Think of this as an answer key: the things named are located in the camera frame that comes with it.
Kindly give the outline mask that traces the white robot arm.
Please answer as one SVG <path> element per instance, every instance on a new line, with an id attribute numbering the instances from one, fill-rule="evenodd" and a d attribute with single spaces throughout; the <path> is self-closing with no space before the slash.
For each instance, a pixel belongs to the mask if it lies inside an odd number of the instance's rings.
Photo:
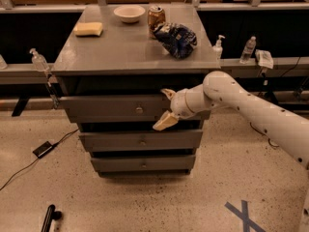
<path id="1" fill-rule="evenodd" d="M 170 108 L 153 125 L 163 131 L 203 111 L 229 106 L 254 125 L 258 132 L 309 169 L 309 120 L 265 101 L 243 89 L 230 75 L 210 72 L 202 84 L 175 92 L 164 89 Z"/>

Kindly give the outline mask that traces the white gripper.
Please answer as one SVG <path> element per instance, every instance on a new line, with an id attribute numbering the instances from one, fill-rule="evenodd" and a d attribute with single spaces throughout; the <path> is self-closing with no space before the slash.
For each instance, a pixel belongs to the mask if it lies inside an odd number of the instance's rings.
<path id="1" fill-rule="evenodd" d="M 163 131 L 176 125 L 179 122 L 179 119 L 187 119 L 195 115 L 187 105 L 186 89 L 175 92 L 172 89 L 163 88 L 160 92 L 171 101 L 170 108 L 172 112 L 165 111 L 162 114 L 160 119 L 153 125 L 155 131 Z"/>

